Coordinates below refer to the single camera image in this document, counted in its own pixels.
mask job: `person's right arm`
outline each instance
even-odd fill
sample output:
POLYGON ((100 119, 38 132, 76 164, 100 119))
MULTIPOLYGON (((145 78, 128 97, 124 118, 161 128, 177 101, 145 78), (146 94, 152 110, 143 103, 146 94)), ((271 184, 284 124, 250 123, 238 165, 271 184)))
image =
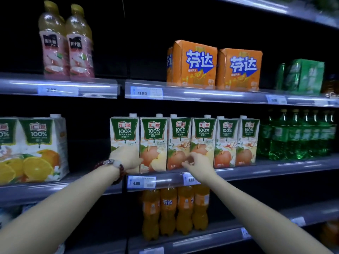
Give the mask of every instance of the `person's right arm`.
POLYGON ((191 156, 195 165, 183 166, 211 188, 266 253, 332 253, 289 219, 219 177, 206 156, 191 156))

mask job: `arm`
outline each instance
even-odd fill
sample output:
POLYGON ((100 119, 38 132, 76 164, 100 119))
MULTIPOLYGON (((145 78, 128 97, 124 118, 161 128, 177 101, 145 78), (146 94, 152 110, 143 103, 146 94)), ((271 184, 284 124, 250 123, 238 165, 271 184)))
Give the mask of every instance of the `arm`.
POLYGON ((206 156, 191 156, 195 165, 183 166, 214 191, 266 253, 332 253, 289 219, 219 177, 206 156))
MULTIPOLYGON (((140 164, 136 148, 119 149, 110 158, 125 169, 140 164)), ((112 165, 100 166, 21 214, 0 230, 0 253, 53 253, 119 175, 112 165)))

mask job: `pink bottle label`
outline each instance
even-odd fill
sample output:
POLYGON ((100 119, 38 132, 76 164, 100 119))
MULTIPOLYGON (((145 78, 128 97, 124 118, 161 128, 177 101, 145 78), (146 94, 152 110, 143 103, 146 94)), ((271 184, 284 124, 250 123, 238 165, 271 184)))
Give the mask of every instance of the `pink bottle label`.
POLYGON ((70 75, 67 39, 52 31, 40 31, 45 75, 70 75))
POLYGON ((68 34, 70 49, 70 75, 94 77, 92 41, 79 34, 68 34))

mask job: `green label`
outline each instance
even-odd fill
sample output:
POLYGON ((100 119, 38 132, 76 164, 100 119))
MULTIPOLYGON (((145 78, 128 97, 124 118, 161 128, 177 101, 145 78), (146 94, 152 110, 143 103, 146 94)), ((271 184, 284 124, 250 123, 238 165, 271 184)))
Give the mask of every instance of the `green label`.
POLYGON ((19 119, 28 145, 52 144, 52 119, 19 119))
POLYGON ((158 118, 152 118, 152 119, 141 119, 142 124, 144 126, 144 134, 145 134, 145 140, 163 140, 164 139, 164 132, 165 132, 165 126, 167 123, 167 119, 158 119, 158 118))
POLYGON ((301 141, 309 141, 311 139, 311 129, 304 129, 301 133, 301 141))
POLYGON ((311 133, 311 140, 318 140, 320 135, 320 129, 313 129, 311 133))
POLYGON ((237 119, 221 119, 219 120, 220 138, 233 138, 235 128, 237 128, 237 119))
POLYGON ((276 141, 288 141, 289 129, 287 127, 272 127, 273 128, 273 140, 276 141))
POLYGON ((331 129, 330 128, 323 128, 320 131, 320 139, 321 140, 328 140, 330 134, 331 134, 331 129))
POLYGON ((258 119, 242 119, 242 137, 255 137, 258 124, 258 119))
POLYGON ((139 119, 112 118, 114 141, 135 141, 137 124, 139 119))
POLYGON ((178 118, 171 119, 172 122, 172 135, 173 138, 188 138, 189 137, 189 127, 191 126, 190 118, 178 118))
POLYGON ((336 130, 337 130, 337 126, 332 126, 330 128, 330 133, 328 134, 328 138, 329 139, 334 139, 336 137, 336 130))
POLYGON ((272 127, 270 125, 260 125, 259 135, 261 138, 271 138, 272 127))
POLYGON ((289 128, 289 141, 299 141, 301 137, 301 130, 298 128, 289 128))
POLYGON ((214 129, 215 119, 194 119, 195 125, 195 137, 202 138, 204 141, 205 138, 212 138, 213 129, 214 129))
POLYGON ((0 119, 0 146, 15 144, 16 119, 0 119))

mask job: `forearm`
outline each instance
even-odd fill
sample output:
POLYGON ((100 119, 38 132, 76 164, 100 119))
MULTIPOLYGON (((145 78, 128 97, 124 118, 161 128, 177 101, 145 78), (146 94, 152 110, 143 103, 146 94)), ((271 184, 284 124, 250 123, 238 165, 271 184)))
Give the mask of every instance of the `forearm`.
POLYGON ((102 166, 49 196, 0 230, 0 253, 53 253, 118 178, 102 166))
POLYGON ((266 253, 331 253, 286 217, 218 175, 207 184, 266 253))

